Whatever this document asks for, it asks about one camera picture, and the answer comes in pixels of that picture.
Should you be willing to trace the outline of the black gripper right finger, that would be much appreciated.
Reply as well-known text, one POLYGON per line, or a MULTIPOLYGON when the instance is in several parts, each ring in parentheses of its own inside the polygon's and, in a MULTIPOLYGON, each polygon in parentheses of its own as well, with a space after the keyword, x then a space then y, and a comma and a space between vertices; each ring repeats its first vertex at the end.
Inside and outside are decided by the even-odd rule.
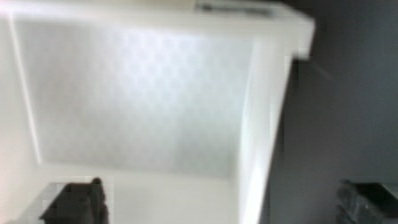
POLYGON ((336 224, 398 224, 398 183, 342 181, 336 224))

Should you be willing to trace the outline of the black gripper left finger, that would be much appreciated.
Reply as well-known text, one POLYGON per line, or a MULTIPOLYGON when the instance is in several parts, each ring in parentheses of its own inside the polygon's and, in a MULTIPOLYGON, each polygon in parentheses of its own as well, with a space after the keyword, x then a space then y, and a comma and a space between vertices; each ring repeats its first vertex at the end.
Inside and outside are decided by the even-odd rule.
POLYGON ((68 183, 40 216, 45 224, 111 224, 104 182, 68 183))

